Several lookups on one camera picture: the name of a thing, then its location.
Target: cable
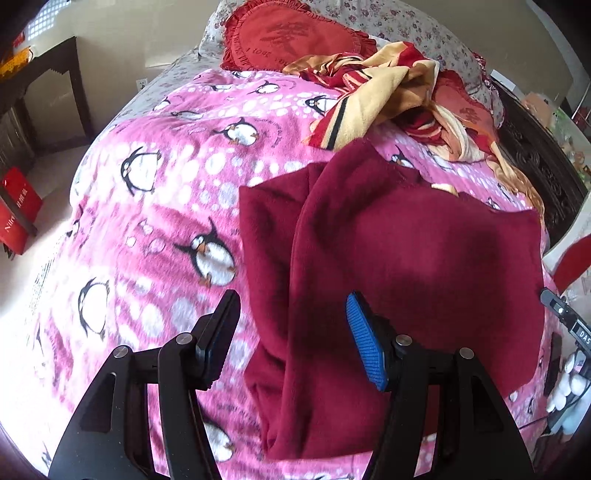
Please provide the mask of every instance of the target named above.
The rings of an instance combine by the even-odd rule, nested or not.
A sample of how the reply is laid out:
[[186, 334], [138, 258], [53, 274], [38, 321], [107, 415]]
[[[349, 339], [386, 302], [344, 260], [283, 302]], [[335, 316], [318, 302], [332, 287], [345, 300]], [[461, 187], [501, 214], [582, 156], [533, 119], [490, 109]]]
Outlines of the cable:
[[[583, 398], [583, 397], [585, 396], [585, 394], [587, 393], [587, 390], [589, 389], [589, 387], [591, 387], [591, 382], [589, 382], [589, 385], [587, 385], [587, 386], [585, 387], [585, 389], [583, 390], [583, 393], [582, 393], [582, 394], [581, 394], [579, 397], [575, 398], [575, 399], [574, 399], [574, 400], [573, 400], [571, 403], [569, 403], [568, 405], [565, 405], [565, 406], [564, 406], [564, 408], [563, 408], [563, 410], [565, 410], [565, 411], [566, 411], [566, 409], [567, 409], [567, 408], [570, 408], [570, 407], [572, 407], [572, 406], [573, 406], [574, 404], [576, 404], [576, 403], [577, 403], [577, 402], [578, 402], [578, 401], [579, 401], [581, 398]], [[520, 430], [522, 430], [522, 429], [524, 429], [524, 428], [526, 428], [526, 427], [529, 427], [530, 425], [533, 425], [534, 423], [538, 423], [539, 421], [545, 420], [545, 419], [547, 419], [548, 417], [550, 417], [550, 415], [546, 415], [546, 416], [544, 416], [544, 417], [540, 417], [539, 419], [536, 419], [536, 420], [534, 420], [534, 421], [531, 421], [531, 422], [529, 422], [529, 423], [526, 423], [525, 425], [522, 425], [521, 427], [519, 427], [519, 429], [520, 429]]]

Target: blue gripper pad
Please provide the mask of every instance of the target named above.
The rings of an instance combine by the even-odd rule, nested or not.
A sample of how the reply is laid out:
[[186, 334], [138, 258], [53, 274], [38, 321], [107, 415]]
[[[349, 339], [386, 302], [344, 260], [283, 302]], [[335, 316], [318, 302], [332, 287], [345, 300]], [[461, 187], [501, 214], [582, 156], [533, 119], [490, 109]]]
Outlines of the blue gripper pad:
[[349, 327], [355, 338], [365, 373], [378, 390], [383, 392], [388, 385], [385, 352], [368, 319], [371, 312], [359, 302], [355, 293], [347, 297], [346, 310]]

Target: red bag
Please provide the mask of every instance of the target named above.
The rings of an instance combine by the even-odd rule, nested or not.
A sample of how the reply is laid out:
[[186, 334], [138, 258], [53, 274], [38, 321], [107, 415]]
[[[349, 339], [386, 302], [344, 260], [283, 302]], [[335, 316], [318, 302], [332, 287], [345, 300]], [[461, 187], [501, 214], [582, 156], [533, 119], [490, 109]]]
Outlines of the red bag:
[[[21, 212], [30, 222], [34, 222], [43, 200], [33, 190], [19, 169], [11, 168], [2, 179], [2, 186], [17, 203]], [[25, 251], [27, 232], [17, 222], [4, 203], [0, 202], [0, 242], [18, 255]]]

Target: maroon fleece blanket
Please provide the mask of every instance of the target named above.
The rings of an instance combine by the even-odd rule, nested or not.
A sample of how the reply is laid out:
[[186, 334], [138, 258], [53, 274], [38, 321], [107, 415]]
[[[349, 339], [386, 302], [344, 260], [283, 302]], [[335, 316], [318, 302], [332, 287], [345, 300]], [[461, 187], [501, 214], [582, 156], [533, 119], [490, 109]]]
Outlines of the maroon fleece blanket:
[[349, 330], [352, 290], [427, 348], [472, 348], [503, 396], [533, 376], [544, 325], [535, 212], [432, 189], [356, 140], [327, 164], [242, 187], [240, 216], [261, 337], [245, 378], [267, 458], [376, 445], [388, 395]]

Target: pink blanket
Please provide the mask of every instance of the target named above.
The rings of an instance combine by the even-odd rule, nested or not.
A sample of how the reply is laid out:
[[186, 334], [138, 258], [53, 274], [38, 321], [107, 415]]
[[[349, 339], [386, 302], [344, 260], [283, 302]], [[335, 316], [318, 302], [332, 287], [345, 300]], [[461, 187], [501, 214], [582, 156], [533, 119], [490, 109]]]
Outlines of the pink blanket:
[[[211, 429], [222, 477], [361, 477], [369, 453], [265, 462], [259, 419], [243, 381], [258, 335], [243, 268], [238, 187], [330, 160], [331, 152], [307, 147], [301, 139], [336, 97], [334, 91], [276, 72], [208, 70], [169, 94], [151, 114], [101, 134], [72, 185], [72, 227], [55, 260], [57, 274], [46, 281], [51, 308], [38, 312], [31, 332], [40, 381], [68, 411], [114, 347], [161, 346], [191, 329], [226, 288], [234, 288], [242, 298], [241, 321], [220, 380], [198, 393], [206, 415], [227, 434]], [[525, 208], [523, 198], [502, 188], [485, 164], [445, 162], [390, 123], [370, 129], [367, 138], [387, 161], [414, 167], [429, 182], [451, 183], [495, 208]], [[544, 415], [543, 379], [555, 328], [547, 318], [540, 367], [507, 399], [519, 425]], [[154, 459], [165, 472], [154, 392]], [[522, 431], [529, 446], [542, 428], [537, 423]], [[62, 432], [54, 429], [49, 457]], [[429, 437], [417, 472], [428, 469], [432, 451]]]

